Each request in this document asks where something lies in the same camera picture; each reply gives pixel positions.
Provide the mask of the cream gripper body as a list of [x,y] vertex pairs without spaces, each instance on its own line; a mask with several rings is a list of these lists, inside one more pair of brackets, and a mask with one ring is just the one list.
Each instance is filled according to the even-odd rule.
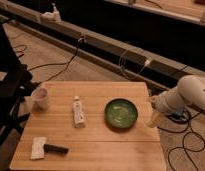
[[155,96],[149,97],[148,101],[151,103],[153,111],[147,123],[147,126],[150,128],[154,128],[154,127],[157,127],[159,123],[162,121],[162,114],[156,109],[156,97]]

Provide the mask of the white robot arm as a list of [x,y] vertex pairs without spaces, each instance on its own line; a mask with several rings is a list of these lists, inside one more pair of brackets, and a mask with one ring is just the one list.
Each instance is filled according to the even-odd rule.
[[186,75],[177,85],[148,101],[154,105],[153,113],[147,126],[154,128],[166,117],[188,105],[195,105],[205,112],[205,77]]

